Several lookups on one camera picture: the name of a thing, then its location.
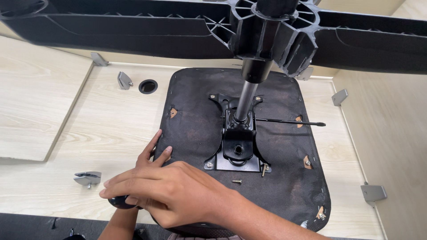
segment black knob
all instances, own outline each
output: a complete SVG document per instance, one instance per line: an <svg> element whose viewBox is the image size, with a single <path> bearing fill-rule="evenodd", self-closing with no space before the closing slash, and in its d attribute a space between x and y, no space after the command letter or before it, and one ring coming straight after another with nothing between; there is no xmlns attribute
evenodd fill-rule
<svg viewBox="0 0 427 240"><path fill-rule="evenodd" d="M108 201L111 203L111 205L113 205L114 207L117 207L119 209L130 209L130 208L134 208L134 207L142 209L141 207L139 207L137 205L130 205L130 204L125 203L126 198L128 198L128 196L129 195L117 196L117 197L108 199Z"/></svg>

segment black lever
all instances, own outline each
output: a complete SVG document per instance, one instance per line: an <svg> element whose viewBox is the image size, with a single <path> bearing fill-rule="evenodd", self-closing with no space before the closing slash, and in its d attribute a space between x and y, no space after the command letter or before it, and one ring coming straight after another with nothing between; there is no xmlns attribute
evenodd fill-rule
<svg viewBox="0 0 427 240"><path fill-rule="evenodd" d="M125 203L126 198L128 198L129 195L124 195L124 196L117 196L114 198L110 198L108 199L108 201L111 203L111 205L113 205L114 207L117 207L119 209L131 209L131 208L138 208L138 209L142 209L142 207L137 206L137 205L130 205Z"/></svg>
<svg viewBox="0 0 427 240"><path fill-rule="evenodd" d="M300 121L289 121L289 120L279 120L279 119L268 119L268 118L255 118L256 121L262 122L275 122L275 123L291 123L291 124L303 124L303 125L316 125L319 127L326 126L325 123L311 123L311 122L300 122Z"/></svg>

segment adjustment lever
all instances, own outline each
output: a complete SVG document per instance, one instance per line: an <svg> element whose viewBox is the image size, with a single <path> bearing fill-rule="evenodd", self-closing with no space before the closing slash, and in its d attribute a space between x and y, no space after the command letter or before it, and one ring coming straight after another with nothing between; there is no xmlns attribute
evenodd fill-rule
<svg viewBox="0 0 427 240"><path fill-rule="evenodd" d="M261 122L275 122L275 123L290 123L290 124L316 125L316 126L319 126L319 127L326 126L325 123L311 123L311 122L289 121L289 120L268 119L268 118L255 118L255 120L256 121L261 121Z"/></svg>
<svg viewBox="0 0 427 240"><path fill-rule="evenodd" d="M119 209L131 209L131 208L138 208L139 210L142 209L142 207L137 206L137 205L130 205L125 203L126 198L128 198L129 195L124 195L124 196L117 196L114 198L110 198L108 199L108 202L111 203L111 205L113 205L114 207L117 207Z"/></svg>

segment black fabric cover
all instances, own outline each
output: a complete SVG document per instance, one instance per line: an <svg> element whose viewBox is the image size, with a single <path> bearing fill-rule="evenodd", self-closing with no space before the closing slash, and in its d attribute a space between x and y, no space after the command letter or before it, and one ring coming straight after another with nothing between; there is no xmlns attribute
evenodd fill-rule
<svg viewBox="0 0 427 240"><path fill-rule="evenodd" d="M204 170L203 162L218 150L221 141L221 108L208 99L208 94L239 97L242 87L239 69L177 71L170 80L160 126L163 135L155 159L167 146L172 146L172 158L166 165L185 161L282 218L298 225L307 221L307 229L312 231L322 229L330 216L330 196L310 126L297 128L295 124L256 122L256 144L262 157L272 166L272 172L263 178L261 173ZM299 85L293 78L270 72L255 95L263 96L263 102L254 108L256 117L295 120L302 116L303 121L309 120ZM173 118L170 118L171 108L178 111ZM305 156L312 170L304 167ZM242 179L243 183L232 183L234 179ZM327 216L324 220L316 218L321 206ZM194 232L194 227L187 231L180 227L178 233L183 232ZM214 232L206 232L204 237L226 237L224 235L232 233L218 235L215 232L207 236L209 234Z"/></svg>

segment silver bracket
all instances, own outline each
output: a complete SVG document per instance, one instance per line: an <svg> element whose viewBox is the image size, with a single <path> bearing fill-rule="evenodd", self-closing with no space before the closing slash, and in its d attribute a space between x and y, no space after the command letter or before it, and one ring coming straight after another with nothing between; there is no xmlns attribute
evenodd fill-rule
<svg viewBox="0 0 427 240"><path fill-rule="evenodd" d="M342 89L332 96L332 102L334 106L339 106L348 96L347 90Z"/></svg>
<svg viewBox="0 0 427 240"><path fill-rule="evenodd" d="M101 173L100 172L84 172L76 173L77 177L74 180L83 186L87 186L88 189L92 184L99 184L101 182Z"/></svg>
<svg viewBox="0 0 427 240"><path fill-rule="evenodd" d="M362 185L363 197L367 202L380 201L387 198L386 190L383 186L379 185Z"/></svg>
<svg viewBox="0 0 427 240"><path fill-rule="evenodd" d="M99 53L91 53L91 58L96 66L107 67L108 62L104 60Z"/></svg>
<svg viewBox="0 0 427 240"><path fill-rule="evenodd" d="M119 82L120 88L123 90L128 90L130 86L133 86L131 78L124 72L119 72L117 81Z"/></svg>
<svg viewBox="0 0 427 240"><path fill-rule="evenodd" d="M298 76L296 76L296 79L297 80L307 81L311 77L311 74L313 74L313 68L312 67L307 67Z"/></svg>

